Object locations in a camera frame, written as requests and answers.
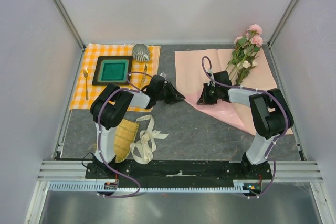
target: metal floor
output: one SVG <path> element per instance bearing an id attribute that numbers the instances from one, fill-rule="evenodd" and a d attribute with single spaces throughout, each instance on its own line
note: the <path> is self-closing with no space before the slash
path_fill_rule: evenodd
<path id="1" fill-rule="evenodd" d="M 176 86 L 175 51 L 231 48 L 225 45 L 161 45 L 158 73 L 165 72 L 167 79 Z M 264 47 L 271 72 L 277 81 L 269 50 Z M 127 112 L 125 118 L 135 119 L 148 112 Z M 169 133 L 165 140 L 157 140 L 154 159 L 220 159 L 240 160 L 250 147 L 253 136 L 225 124 L 191 107 L 186 102 L 166 105 L 158 102 L 151 112 L 155 129 Z M 139 131 L 147 122 L 140 123 Z M 96 128 L 89 110 L 73 110 L 65 137 L 62 158 L 83 158 L 95 151 Z M 269 156 L 278 161 L 298 161 L 300 156 L 293 135 L 278 141 Z"/>
<path id="2" fill-rule="evenodd" d="M 143 193 L 103 199 L 49 191 L 40 224 L 319 224 L 309 183 L 273 184 L 259 199 L 226 193 Z"/>

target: square plate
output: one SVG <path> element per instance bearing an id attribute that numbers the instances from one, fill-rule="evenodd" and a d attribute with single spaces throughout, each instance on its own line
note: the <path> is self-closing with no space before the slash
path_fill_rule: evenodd
<path id="1" fill-rule="evenodd" d="M 132 56 L 99 56 L 92 80 L 92 85 L 127 85 L 131 77 L 127 73 L 132 71 Z"/>

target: silver mug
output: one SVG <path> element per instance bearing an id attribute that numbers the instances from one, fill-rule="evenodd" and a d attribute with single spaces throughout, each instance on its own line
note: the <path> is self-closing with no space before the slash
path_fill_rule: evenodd
<path id="1" fill-rule="evenodd" d="M 145 44 L 136 44 L 133 47 L 133 59 L 138 62 L 149 62 L 150 52 L 149 48 Z"/>

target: cable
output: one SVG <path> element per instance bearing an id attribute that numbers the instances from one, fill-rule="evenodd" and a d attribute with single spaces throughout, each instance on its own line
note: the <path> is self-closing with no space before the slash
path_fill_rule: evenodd
<path id="1" fill-rule="evenodd" d="M 262 189 L 262 188 L 263 188 L 262 186 L 263 186 L 263 185 L 260 184 L 260 193 L 255 193 L 255 192 L 252 191 L 251 189 L 250 189 L 250 192 L 253 193 L 254 195 L 258 195 L 258 196 L 259 196 L 259 195 L 263 192 L 263 191 L 262 191 L 262 190 L 263 190 L 263 189 Z"/>
<path id="2" fill-rule="evenodd" d="M 144 72 L 138 72 L 138 71 L 129 72 L 129 73 L 127 74 L 127 76 L 131 76 L 131 75 L 134 74 L 134 73 L 144 74 L 145 76 L 149 76 L 149 77 L 153 78 L 150 74 L 147 74 L 147 73 L 144 73 Z M 129 85 L 131 85 L 132 87 L 134 87 L 134 88 L 137 89 L 138 91 L 141 91 L 137 86 L 135 86 L 133 83 L 131 83 L 131 81 L 130 81 L 128 78 L 126 78 L 126 80 L 127 80 L 127 82 L 128 82 Z"/>
<path id="3" fill-rule="evenodd" d="M 281 138 L 281 137 L 283 137 L 283 136 L 285 135 L 285 133 L 287 132 L 288 127 L 289 127 L 289 122 L 288 122 L 287 114 L 286 114 L 285 110 L 283 109 L 281 103 L 280 103 L 280 102 L 279 102 L 273 95 L 271 95 L 270 93 L 268 93 L 268 92 L 265 91 L 265 90 L 252 89 L 252 88 L 247 88 L 247 87 L 243 87 L 243 86 L 231 86 L 231 85 L 226 85 L 226 84 L 222 84 L 222 83 L 220 83 L 220 82 L 218 82 L 218 81 L 215 81 L 215 79 L 213 79 L 213 78 L 207 73 L 207 71 L 205 70 L 205 67 L 204 67 L 204 59 L 207 59 L 207 60 L 208 60 L 208 62 L 209 62 L 209 64 L 210 64 L 210 69 L 211 69 L 211 66 L 212 66 L 209 57 L 208 57 L 208 56 L 203 56 L 203 57 L 202 57 L 202 68 L 203 68 L 203 71 L 204 71 L 204 73 L 206 74 L 206 76 L 207 76 L 211 81 L 213 81 L 215 84 L 220 85 L 220 86 L 223 86 L 223 87 L 226 87 L 226 88 L 232 88 L 232 89 L 245 89 L 245 90 L 248 90 L 248 91 L 256 91 L 256 92 L 260 92 L 260 93 L 266 94 L 266 95 L 268 95 L 268 96 L 269 96 L 269 97 L 270 97 L 270 98 L 277 104 L 277 106 L 279 107 L 280 111 L 282 112 L 282 114 L 283 114 L 283 116 L 284 116 L 283 118 L 284 118 L 284 120 L 285 120 L 285 129 L 284 129 L 284 131 L 283 131 L 280 135 L 276 136 L 276 137 L 273 139 L 273 141 L 272 141 L 273 144 L 269 145 L 269 147 L 268 147 L 267 150 L 265 151 L 265 158 L 267 158 L 267 157 L 268 157 L 268 154 L 269 154 L 270 151 L 273 149 L 274 145 L 277 143 L 277 141 L 279 140 L 279 138 Z"/>
<path id="4" fill-rule="evenodd" d="M 97 121 L 98 121 L 98 129 L 99 129 L 99 131 L 98 131 L 98 153 L 99 153 L 99 156 L 100 156 L 101 160 L 103 161 L 103 163 L 106 165 L 106 167 L 107 167 L 108 169 L 110 169 L 111 171 L 113 171 L 113 172 L 116 173 L 116 174 L 119 174 L 119 175 L 122 176 L 122 177 L 125 177 L 125 178 L 127 178 L 127 179 L 133 181 L 134 183 L 137 184 L 138 189 L 137 189 L 135 192 L 130 193 L 130 194 L 127 194 L 127 195 L 116 195 L 116 196 L 114 196 L 114 195 L 102 195 L 102 194 L 98 194 L 98 195 L 100 195 L 100 196 L 102 196 L 102 197 L 106 197 L 106 198 L 127 198 L 127 197 L 131 197 L 131 196 L 136 195 L 136 194 L 140 191 L 140 189 L 141 189 L 140 183 L 139 183 L 136 179 L 134 179 L 134 178 L 132 178 L 132 177 L 129 177 L 129 176 L 127 176 L 126 174 L 121 173 L 121 172 L 119 172 L 119 171 L 113 169 L 111 166 L 109 166 L 109 164 L 106 162 L 106 160 L 104 159 L 103 155 L 101 154 L 101 133 L 102 133 L 102 127 L 101 127 L 101 123 L 100 123 L 100 118 L 101 118 L 102 112 L 103 112 L 103 110 L 105 109 L 105 107 L 106 107 L 106 105 L 108 104 L 108 102 L 111 100 L 111 98 L 112 98 L 115 94 L 117 94 L 117 93 L 120 92 L 120 91 L 126 91 L 126 90 L 131 90 L 131 89 L 125 89 L 125 88 L 122 88 L 122 89 L 117 89 L 117 90 L 115 90 L 115 92 L 113 92 L 112 94 L 110 94 L 110 96 L 106 99 L 106 101 L 104 101 L 104 104 L 102 105 L 102 107 L 101 107 L 101 109 L 100 109 L 100 111 L 99 111 L 98 118 L 97 118 Z"/>
<path id="5" fill-rule="evenodd" d="M 260 179 L 260 181 L 259 181 L 258 185 L 261 185 L 261 182 L 263 182 L 261 173 L 259 173 L 259 179 Z"/>
<path id="6" fill-rule="evenodd" d="M 264 191 L 262 191 L 260 194 L 256 195 L 256 196 L 247 196 L 247 199 L 258 199 L 258 198 L 260 198 L 261 195 L 265 194 L 265 193 L 268 191 L 268 189 L 271 187 L 271 185 L 273 184 L 273 181 L 274 181 L 274 179 L 275 179 L 275 173 L 276 173 L 276 171 L 277 171 L 277 166 L 276 166 L 275 161 L 273 161 L 273 164 L 274 164 L 273 176 L 272 176 L 272 179 L 271 179 L 271 181 L 269 182 L 268 186 L 266 187 L 266 189 L 265 189 Z M 237 196 L 240 196 L 240 197 L 244 197 L 244 198 L 246 198 L 245 196 L 240 195 L 240 194 L 236 194 L 236 195 L 237 195 Z"/>
<path id="7" fill-rule="evenodd" d="M 82 166 L 84 166 L 85 168 L 88 168 L 85 164 L 83 164 L 84 159 L 86 158 L 87 155 L 91 154 L 92 156 L 94 156 L 94 154 L 92 152 L 88 152 L 83 158 L 82 158 Z"/>

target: white flower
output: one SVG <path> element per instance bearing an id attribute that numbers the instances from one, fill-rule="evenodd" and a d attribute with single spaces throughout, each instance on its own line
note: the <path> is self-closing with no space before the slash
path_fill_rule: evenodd
<path id="1" fill-rule="evenodd" d="M 238 70 L 242 69 L 242 68 L 243 68 L 242 65 L 243 65 L 242 63 L 238 63 L 238 64 L 237 64 L 237 69 L 238 69 Z"/>
<path id="2" fill-rule="evenodd" d="M 249 68 L 251 66 L 250 62 L 248 62 L 247 60 L 245 60 L 242 64 L 243 68 Z"/>
<path id="3" fill-rule="evenodd" d="M 257 61 L 252 61 L 252 67 L 256 67 L 256 66 L 258 66 L 258 62 Z"/>

